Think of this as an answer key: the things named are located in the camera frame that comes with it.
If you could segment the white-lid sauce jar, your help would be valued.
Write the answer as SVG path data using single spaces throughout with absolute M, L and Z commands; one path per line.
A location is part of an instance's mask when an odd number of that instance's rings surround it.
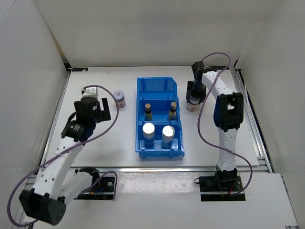
M 198 98 L 191 97 L 186 104 L 186 109 L 190 112 L 196 111 L 196 108 L 199 105 L 199 101 L 200 100 Z
M 115 98 L 118 108 L 124 108 L 126 106 L 126 101 L 123 91 L 117 90 L 113 93 L 113 96 Z

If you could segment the yellow-label brown bottle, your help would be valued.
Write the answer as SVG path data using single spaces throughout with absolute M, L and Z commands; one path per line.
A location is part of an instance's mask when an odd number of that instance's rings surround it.
M 146 103 L 144 108 L 145 108 L 145 111 L 144 111 L 145 121 L 151 121 L 153 119 L 151 104 Z
M 168 120 L 175 120 L 177 114 L 177 103 L 175 101 L 171 102 L 170 109 L 168 113 Z

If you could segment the blue-label silver-lid shaker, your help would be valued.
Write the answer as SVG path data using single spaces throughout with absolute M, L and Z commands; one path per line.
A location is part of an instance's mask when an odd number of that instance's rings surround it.
M 145 123 L 142 127 L 144 144 L 152 146 L 154 144 L 155 126 L 152 123 Z
M 171 148 L 175 135 L 175 129 L 171 125 L 166 125 L 162 129 L 162 147 Z

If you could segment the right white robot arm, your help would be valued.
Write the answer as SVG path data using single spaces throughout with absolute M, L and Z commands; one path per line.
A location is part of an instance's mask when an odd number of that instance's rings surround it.
M 219 133 L 219 158 L 214 175 L 214 186 L 226 190 L 237 180 L 235 163 L 235 140 L 244 119 L 244 97 L 231 90 L 216 78 L 216 67 L 206 67 L 203 62 L 192 66 L 193 80 L 188 81 L 186 91 L 187 110 L 195 111 L 211 92 L 216 103 L 213 121 Z

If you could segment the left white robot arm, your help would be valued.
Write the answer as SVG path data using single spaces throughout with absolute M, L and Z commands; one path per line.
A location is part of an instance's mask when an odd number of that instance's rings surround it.
M 67 183 L 66 175 L 85 142 L 97 125 L 111 119 L 107 98 L 83 97 L 74 102 L 75 112 L 70 115 L 61 133 L 55 160 L 48 164 L 33 187 L 19 196 L 28 217 L 53 226 L 62 220 L 68 204 L 83 190 L 100 188 L 100 175 L 93 167 L 82 167 Z

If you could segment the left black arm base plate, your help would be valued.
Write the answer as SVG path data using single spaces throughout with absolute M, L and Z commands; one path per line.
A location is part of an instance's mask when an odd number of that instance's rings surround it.
M 88 192 L 79 194 L 76 200 L 114 200 L 118 175 L 114 171 L 105 172 L 96 186 Z

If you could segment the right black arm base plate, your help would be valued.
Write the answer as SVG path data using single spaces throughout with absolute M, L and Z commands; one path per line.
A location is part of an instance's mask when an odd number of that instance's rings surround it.
M 193 180 L 199 185 L 201 202 L 246 201 L 240 176 L 236 181 L 218 186 L 214 176 L 198 177 Z

